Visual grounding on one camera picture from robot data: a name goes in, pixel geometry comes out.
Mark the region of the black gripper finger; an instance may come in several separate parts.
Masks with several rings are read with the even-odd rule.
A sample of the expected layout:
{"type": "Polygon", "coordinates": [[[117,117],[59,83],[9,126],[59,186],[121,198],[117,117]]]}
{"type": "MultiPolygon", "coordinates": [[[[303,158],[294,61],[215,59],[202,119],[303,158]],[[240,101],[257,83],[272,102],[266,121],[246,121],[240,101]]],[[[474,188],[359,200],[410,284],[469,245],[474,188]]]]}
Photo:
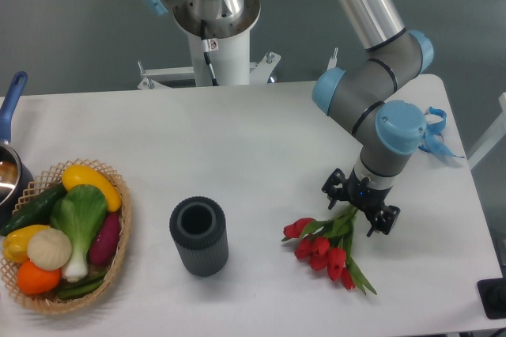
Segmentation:
{"type": "Polygon", "coordinates": [[[401,209],[397,206],[382,204],[371,210],[366,210],[364,213],[371,224],[367,232],[367,237],[370,237],[373,233],[388,235],[395,225],[401,209]]]}
{"type": "Polygon", "coordinates": [[[327,178],[322,186],[322,192],[329,200],[328,210],[332,210],[337,202],[348,202],[347,178],[344,172],[336,168],[327,178]]]}

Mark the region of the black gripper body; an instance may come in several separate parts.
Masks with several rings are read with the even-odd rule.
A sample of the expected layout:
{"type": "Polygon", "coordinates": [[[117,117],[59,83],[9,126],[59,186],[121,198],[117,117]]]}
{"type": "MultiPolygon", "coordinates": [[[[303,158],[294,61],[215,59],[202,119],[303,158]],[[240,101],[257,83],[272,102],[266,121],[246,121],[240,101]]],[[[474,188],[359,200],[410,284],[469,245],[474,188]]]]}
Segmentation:
{"type": "Polygon", "coordinates": [[[370,187],[369,179],[359,180],[355,172],[351,172],[344,189],[346,201],[366,214],[377,214],[383,210],[384,200],[391,191],[391,188],[379,190],[370,187]]]}

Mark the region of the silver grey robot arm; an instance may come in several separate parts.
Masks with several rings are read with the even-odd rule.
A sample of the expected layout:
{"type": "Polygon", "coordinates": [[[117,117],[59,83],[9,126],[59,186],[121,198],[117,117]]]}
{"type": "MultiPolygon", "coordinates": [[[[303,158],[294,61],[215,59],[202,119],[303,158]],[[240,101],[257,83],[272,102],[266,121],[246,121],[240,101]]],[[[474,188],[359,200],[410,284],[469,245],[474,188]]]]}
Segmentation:
{"type": "MultiPolygon", "coordinates": [[[[187,34],[198,86],[247,85],[250,31],[259,0],[144,0],[154,13],[170,13],[187,34]]],[[[393,95],[431,63],[433,47],[421,32],[405,28],[391,0],[339,0],[368,60],[347,72],[330,68],[312,90],[318,108],[362,146],[349,175],[333,172],[323,185],[332,203],[363,211],[371,231],[387,234],[400,210],[385,203],[395,178],[418,148],[427,123],[415,105],[393,95]]]]}

